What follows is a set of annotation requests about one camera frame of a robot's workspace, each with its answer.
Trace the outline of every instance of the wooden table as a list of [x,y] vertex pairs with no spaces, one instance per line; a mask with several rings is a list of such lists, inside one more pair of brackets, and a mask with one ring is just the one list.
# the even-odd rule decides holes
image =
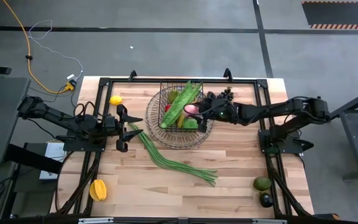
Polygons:
[[[79,103],[95,101],[99,78],[84,77]],[[230,86],[235,93],[234,101],[256,104],[252,85]],[[220,93],[226,87],[227,84],[205,83],[204,92]],[[287,100],[283,79],[268,79],[268,88],[272,103]],[[112,95],[122,97],[129,115],[144,118],[147,103],[159,89],[159,83],[115,83]],[[115,111],[116,107],[111,105],[109,112],[115,114]],[[92,113],[92,109],[88,108],[87,113]],[[277,124],[283,120],[284,117],[276,118]],[[143,121],[137,125],[147,133]],[[117,151],[116,138],[110,138],[98,174],[98,179],[106,183],[108,196],[105,201],[93,204],[92,216],[272,218],[273,208],[263,208],[259,203],[259,192],[252,187],[256,177],[267,176],[265,158],[260,153],[257,139],[259,129],[259,123],[244,127],[215,122],[209,138],[198,147],[174,150],[155,142],[167,159],[217,169],[219,178],[215,187],[192,175],[157,167],[137,137],[129,143],[127,153]],[[58,185],[59,207],[78,185],[83,156],[83,152],[73,153],[63,167]],[[289,189],[302,206],[313,213],[301,161],[294,155],[284,154],[282,157]],[[85,189],[83,206],[88,192]],[[280,208],[284,211],[280,190],[278,195]]]

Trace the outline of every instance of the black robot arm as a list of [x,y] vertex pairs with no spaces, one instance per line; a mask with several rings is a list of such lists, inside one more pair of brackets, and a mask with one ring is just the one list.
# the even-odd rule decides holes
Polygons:
[[198,107],[199,113],[191,116],[197,120],[198,130],[201,132],[206,131],[206,123],[209,119],[247,126],[264,118],[295,115],[295,118],[283,125],[270,127],[271,142],[285,139],[288,134],[308,124],[323,124],[329,121],[327,103],[319,97],[297,96],[283,103],[255,106],[232,103],[227,98],[217,97],[214,93],[208,92],[203,101],[194,105]]
[[93,106],[93,103],[87,102],[82,105],[82,110],[79,114],[75,114],[74,109],[73,115],[69,115],[49,107],[39,97],[27,96],[17,110],[19,111],[19,117],[23,119],[42,118],[69,130],[73,133],[72,136],[57,136],[57,139],[64,142],[81,141],[85,145],[99,145],[105,144],[108,136],[119,136],[117,150],[121,152],[128,150],[125,142],[143,131],[126,131],[125,122],[133,123],[143,119],[129,116],[124,105],[117,106],[119,119],[110,114],[102,116],[101,119],[97,116],[85,114],[88,105]]

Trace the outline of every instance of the green long bean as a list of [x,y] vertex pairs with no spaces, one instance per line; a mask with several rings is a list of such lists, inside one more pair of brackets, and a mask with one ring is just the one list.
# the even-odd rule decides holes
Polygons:
[[[138,127],[132,123],[130,123],[129,126],[134,130],[138,130]],[[197,169],[181,162],[166,159],[161,155],[161,153],[155,147],[153,141],[148,137],[148,135],[146,135],[145,133],[140,133],[138,136],[140,137],[140,140],[142,140],[142,142],[144,143],[151,160],[157,166],[163,169],[177,170],[180,172],[185,172],[187,174],[197,176],[199,178],[204,179],[209,185],[215,186],[215,179],[217,178],[217,175],[215,175],[216,170]]]

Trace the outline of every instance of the yellow cable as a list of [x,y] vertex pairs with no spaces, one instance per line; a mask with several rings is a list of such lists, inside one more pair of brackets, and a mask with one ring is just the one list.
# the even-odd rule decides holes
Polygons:
[[[13,11],[13,9],[11,8],[11,6],[6,2],[6,0],[3,0],[5,5],[8,7],[8,9],[11,11],[12,15],[16,18],[17,22],[19,23],[19,25],[22,27],[24,36],[25,36],[25,40],[27,41],[27,50],[28,50],[28,56],[31,56],[31,51],[30,51],[30,41],[29,41],[29,37],[27,36],[27,32],[25,31],[22,22],[20,21],[20,19],[17,17],[16,13]],[[27,59],[27,68],[29,69],[29,73],[31,75],[31,77],[47,92],[49,93],[53,93],[53,94],[61,94],[64,93],[66,91],[68,91],[66,88],[62,91],[52,91],[49,90],[46,86],[44,86],[40,81],[38,81],[38,79],[32,74],[31,71],[31,63],[30,63],[30,59]]]

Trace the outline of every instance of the gray concrete floor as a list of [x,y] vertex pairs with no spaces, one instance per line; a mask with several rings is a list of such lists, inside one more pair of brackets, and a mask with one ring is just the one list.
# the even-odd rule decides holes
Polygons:
[[[251,0],[9,3],[25,26],[52,19],[55,26],[257,28]],[[266,29],[308,29],[300,1],[259,0],[259,4]],[[17,25],[1,1],[0,25]],[[266,35],[266,39],[273,75],[285,79],[289,97],[319,95],[332,111],[358,95],[358,35]],[[258,34],[51,32],[41,43],[78,58],[84,75],[128,75],[135,69],[138,75],[220,77],[229,67],[235,77],[266,77]],[[59,89],[67,76],[80,70],[76,62],[34,43],[32,52],[35,75],[52,89]],[[29,76],[26,53],[22,32],[0,31],[0,66],[11,67],[11,77]],[[31,86],[41,90],[35,82]],[[53,99],[32,90],[29,94]],[[50,106],[67,113],[72,110],[70,97],[59,97]],[[52,124],[40,124],[55,135],[65,134]],[[340,121],[308,126],[303,139],[315,143],[305,153],[315,213],[337,213],[342,219],[358,221],[358,180],[344,183],[341,179],[357,167]],[[23,145],[48,140],[34,124],[20,120],[12,142]]]

